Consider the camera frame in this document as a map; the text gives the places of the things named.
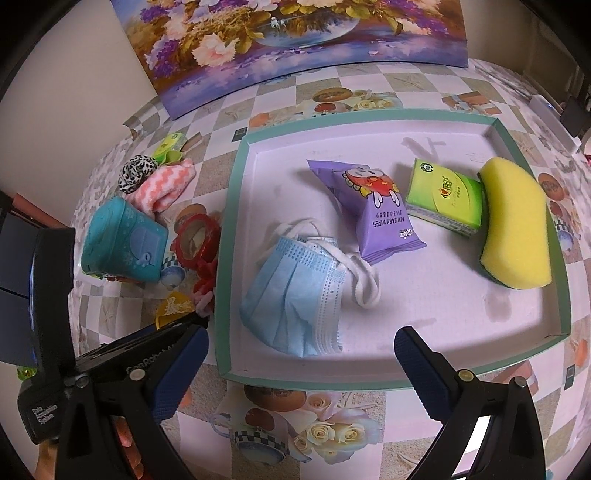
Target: white wall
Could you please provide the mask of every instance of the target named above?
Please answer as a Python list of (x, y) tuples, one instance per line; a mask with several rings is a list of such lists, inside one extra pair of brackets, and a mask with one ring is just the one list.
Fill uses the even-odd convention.
[(518, 0), (461, 0), (472, 58), (522, 72), (532, 13)]
[(68, 224), (96, 160), (155, 96), (108, 0), (83, 0), (0, 103), (0, 189)]
[(37, 464), (38, 447), (27, 435), (18, 413), (17, 397), (21, 381), (17, 368), (0, 362), (0, 424), (26, 467), (33, 471)]

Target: yellow sponge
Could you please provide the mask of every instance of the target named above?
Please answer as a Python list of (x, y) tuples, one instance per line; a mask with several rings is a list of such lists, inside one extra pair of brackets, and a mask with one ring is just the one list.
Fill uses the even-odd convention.
[(552, 281), (546, 200), (540, 185), (505, 158), (480, 171), (489, 208), (489, 229), (480, 263), (510, 288), (543, 287)]

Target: teal container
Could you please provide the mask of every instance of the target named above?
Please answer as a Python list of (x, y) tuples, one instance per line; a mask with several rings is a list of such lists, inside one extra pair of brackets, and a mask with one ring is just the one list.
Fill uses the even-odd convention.
[(165, 227), (115, 197), (92, 217), (82, 250), (82, 270), (89, 275), (155, 283), (160, 279), (167, 238)]

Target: mask ear loop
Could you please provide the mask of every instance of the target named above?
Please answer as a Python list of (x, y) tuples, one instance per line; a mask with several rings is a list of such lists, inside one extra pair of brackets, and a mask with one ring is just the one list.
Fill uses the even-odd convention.
[(262, 265), (267, 260), (267, 258), (269, 258), (277, 246), (277, 242), (279, 241), (280, 237), (284, 236), (294, 239), (298, 237), (298, 235), (301, 234), (302, 231), (309, 225), (314, 227), (318, 236), (328, 236), (326, 235), (326, 228), (322, 222), (315, 218), (304, 218), (303, 220), (298, 220), (295, 223), (282, 223), (275, 229), (269, 241), (263, 247), (264, 251), (256, 261), (256, 264)]
[[(378, 271), (374, 267), (369, 265), (358, 254), (345, 255), (334, 245), (323, 240), (311, 240), (310, 243), (324, 248), (335, 258), (336, 261), (343, 264), (343, 266), (353, 274), (355, 278), (355, 302), (357, 302), (360, 307), (370, 309), (379, 303), (382, 296), (382, 289), (379, 286)], [(364, 276), (367, 281), (362, 281), (362, 276)], [(366, 287), (369, 287), (367, 300), (364, 299)]]

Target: flower painting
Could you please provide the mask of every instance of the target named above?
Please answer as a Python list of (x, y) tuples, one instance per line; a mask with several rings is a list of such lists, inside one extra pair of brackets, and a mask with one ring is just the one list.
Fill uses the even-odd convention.
[(460, 0), (111, 0), (173, 118), (303, 70), (368, 61), (467, 66)]

